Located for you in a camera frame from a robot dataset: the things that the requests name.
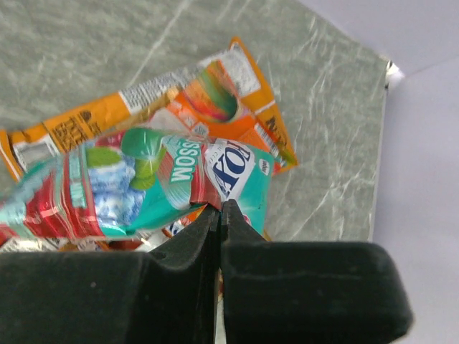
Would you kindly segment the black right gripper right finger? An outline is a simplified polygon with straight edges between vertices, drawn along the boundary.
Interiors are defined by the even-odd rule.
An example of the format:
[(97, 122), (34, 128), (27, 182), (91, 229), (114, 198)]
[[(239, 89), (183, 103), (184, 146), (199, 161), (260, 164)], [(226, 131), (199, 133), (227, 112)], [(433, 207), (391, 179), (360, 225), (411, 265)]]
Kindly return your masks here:
[(269, 242), (222, 208), (228, 343), (391, 343), (413, 314), (397, 267), (369, 242)]

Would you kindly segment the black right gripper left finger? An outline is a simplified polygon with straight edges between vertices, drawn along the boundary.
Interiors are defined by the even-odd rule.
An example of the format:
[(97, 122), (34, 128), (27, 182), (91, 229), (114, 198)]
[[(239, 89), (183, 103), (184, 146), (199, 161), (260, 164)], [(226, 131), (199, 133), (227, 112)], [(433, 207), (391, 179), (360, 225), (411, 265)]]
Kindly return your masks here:
[(213, 343), (219, 212), (151, 252), (1, 255), (3, 343)]

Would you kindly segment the teal candy snack pack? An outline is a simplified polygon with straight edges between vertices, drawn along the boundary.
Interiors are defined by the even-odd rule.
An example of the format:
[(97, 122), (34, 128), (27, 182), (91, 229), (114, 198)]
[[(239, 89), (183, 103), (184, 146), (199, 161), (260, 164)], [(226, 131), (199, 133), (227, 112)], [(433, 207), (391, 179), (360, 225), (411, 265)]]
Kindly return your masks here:
[(1, 202), (1, 233), (119, 239), (229, 200), (262, 231), (272, 174), (251, 145), (136, 126), (34, 166)]

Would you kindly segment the orange chip bag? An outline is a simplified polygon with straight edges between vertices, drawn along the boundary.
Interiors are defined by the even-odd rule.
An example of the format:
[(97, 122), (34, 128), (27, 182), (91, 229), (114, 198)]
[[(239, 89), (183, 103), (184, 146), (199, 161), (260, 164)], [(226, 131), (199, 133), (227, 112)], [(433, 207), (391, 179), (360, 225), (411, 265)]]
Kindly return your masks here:
[(28, 168), (85, 141), (135, 115), (170, 87), (185, 86), (211, 62), (222, 60), (242, 102), (275, 134), (283, 148), (294, 151), (273, 91), (239, 37), (229, 47), (191, 66), (178, 68), (124, 90), (75, 107), (24, 130), (1, 130), (1, 162), (14, 181)]

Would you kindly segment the orange cracker snack pack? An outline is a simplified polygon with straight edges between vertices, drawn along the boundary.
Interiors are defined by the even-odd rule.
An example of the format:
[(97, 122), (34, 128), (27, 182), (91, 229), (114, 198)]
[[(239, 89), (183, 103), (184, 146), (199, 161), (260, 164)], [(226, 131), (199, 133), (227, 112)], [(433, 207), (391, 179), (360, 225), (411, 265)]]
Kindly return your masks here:
[(162, 130), (236, 140), (260, 148), (275, 159), (274, 174), (298, 165), (295, 153), (283, 148), (275, 134), (242, 102), (220, 59), (211, 62), (187, 85), (170, 87), (157, 100), (106, 132), (141, 123), (150, 123), (153, 128)]

